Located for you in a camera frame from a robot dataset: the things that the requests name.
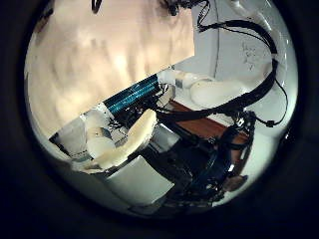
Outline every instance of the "white panel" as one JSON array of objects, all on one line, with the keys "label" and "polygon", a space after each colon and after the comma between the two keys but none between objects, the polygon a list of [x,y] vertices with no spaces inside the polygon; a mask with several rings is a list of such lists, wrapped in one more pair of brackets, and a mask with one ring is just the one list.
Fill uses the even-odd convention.
[{"label": "white panel", "polygon": [[120,198],[136,206],[152,204],[173,187],[141,156],[111,175],[106,184]]}]

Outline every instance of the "wooden surface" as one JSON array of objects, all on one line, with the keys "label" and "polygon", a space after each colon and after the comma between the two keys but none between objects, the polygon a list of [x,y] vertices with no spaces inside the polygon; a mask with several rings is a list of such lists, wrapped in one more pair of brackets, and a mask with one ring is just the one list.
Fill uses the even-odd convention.
[{"label": "wooden surface", "polygon": [[27,56],[33,118],[51,137],[98,103],[194,55],[190,10],[176,17],[159,0],[56,0]]},{"label": "wooden surface", "polygon": [[[181,111],[181,112],[188,112],[190,111],[189,108],[174,102],[169,102],[175,111]],[[225,125],[220,124],[219,122],[216,122],[212,119],[199,119],[199,120],[191,120],[191,121],[182,121],[178,122],[180,126],[187,129],[188,131],[204,137],[204,138],[210,138],[213,136],[222,136],[224,131],[227,129]],[[248,139],[247,135],[244,133],[241,133],[234,141],[234,143],[244,143]],[[232,161],[233,163],[238,163],[241,156],[241,151],[233,151],[231,153]]]}]

